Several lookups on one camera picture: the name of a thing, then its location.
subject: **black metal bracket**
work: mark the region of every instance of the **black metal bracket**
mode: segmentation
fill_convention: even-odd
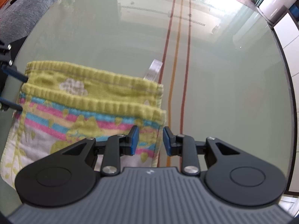
[[[276,203],[285,190],[285,177],[277,167],[218,138],[195,141],[187,135],[174,136],[170,128],[165,127],[163,142],[168,155],[182,157],[182,174],[203,178],[215,196],[231,204]],[[204,174],[201,174],[197,155],[204,155],[208,168]]]
[[[12,76],[24,83],[28,81],[28,77],[20,73],[17,70],[17,67],[13,65],[13,61],[16,58],[26,38],[27,36],[11,43],[5,43],[0,40],[0,95],[4,89],[7,76]],[[20,105],[0,98],[0,110],[7,111],[9,108],[18,111],[23,110]]]
[[[133,126],[128,135],[111,136],[105,144],[104,157],[101,165],[102,176],[115,176],[121,172],[121,155],[134,155],[139,140],[138,126]]]

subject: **white flower pattern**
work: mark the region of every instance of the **white flower pattern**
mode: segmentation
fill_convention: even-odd
[[[61,90],[64,90],[70,94],[79,95],[79,96],[87,96],[88,92],[84,88],[84,83],[81,81],[75,81],[72,78],[66,79],[65,82],[62,82],[59,85]]]

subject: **black round pad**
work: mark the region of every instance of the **black round pad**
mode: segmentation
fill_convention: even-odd
[[[49,167],[41,170],[36,180],[43,186],[57,187],[66,184],[71,176],[71,172],[63,167]]]
[[[56,155],[55,161],[46,157],[23,168],[15,186],[23,203],[59,207],[85,197],[95,182],[93,169],[84,161],[72,155]]]
[[[238,167],[231,171],[231,180],[244,187],[255,187],[262,184],[265,174],[253,167]]]
[[[205,183],[216,196],[240,206],[275,202],[286,187],[277,167],[249,154],[219,157],[208,169]]]

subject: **black clamp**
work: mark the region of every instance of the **black clamp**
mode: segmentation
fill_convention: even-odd
[[[26,38],[27,36],[11,43],[4,43],[0,40],[0,95],[4,89],[7,76],[12,76],[24,83],[28,81],[28,77],[20,73],[17,70],[17,67],[13,65],[13,61],[16,58]],[[18,111],[23,110],[20,105],[17,105],[0,97],[0,110],[7,111],[9,108]]]
[[[285,191],[285,176],[276,166],[218,138],[195,141],[186,135],[174,136],[165,127],[163,142],[168,155],[182,157],[182,174],[200,177],[216,197],[231,204],[276,203]],[[207,171],[201,172],[197,155],[204,155]]]
[[[23,203],[58,207],[85,197],[104,176],[121,172],[121,155],[134,155],[139,140],[138,126],[127,135],[110,136],[107,141],[86,138],[23,168],[15,187]],[[98,155],[101,171],[94,171]]]

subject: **red stripe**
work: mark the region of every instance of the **red stripe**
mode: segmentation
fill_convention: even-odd
[[[189,14],[191,15],[191,0],[189,0]],[[189,60],[190,60],[190,43],[191,43],[191,17],[189,17],[188,48],[187,48],[183,99],[182,99],[182,106],[181,106],[180,134],[183,134],[183,125],[184,125],[184,110],[185,110],[186,91],[187,91],[188,72],[189,72]],[[182,166],[182,158],[180,157],[180,168],[181,166]]]
[[[174,6],[175,6],[175,0],[173,0],[173,2],[172,2],[170,20],[169,20],[169,24],[168,24],[168,31],[167,31],[167,36],[166,36],[166,41],[165,41],[165,47],[164,47],[164,53],[163,53],[163,58],[162,58],[162,67],[161,67],[161,72],[160,72],[160,75],[159,75],[158,83],[162,82],[163,71],[164,71],[164,64],[165,64],[165,60],[166,60],[166,54],[167,54],[167,49],[168,49],[168,42],[169,42],[169,37],[170,37],[171,25],[172,25],[172,18],[173,18],[173,13],[174,13]]]

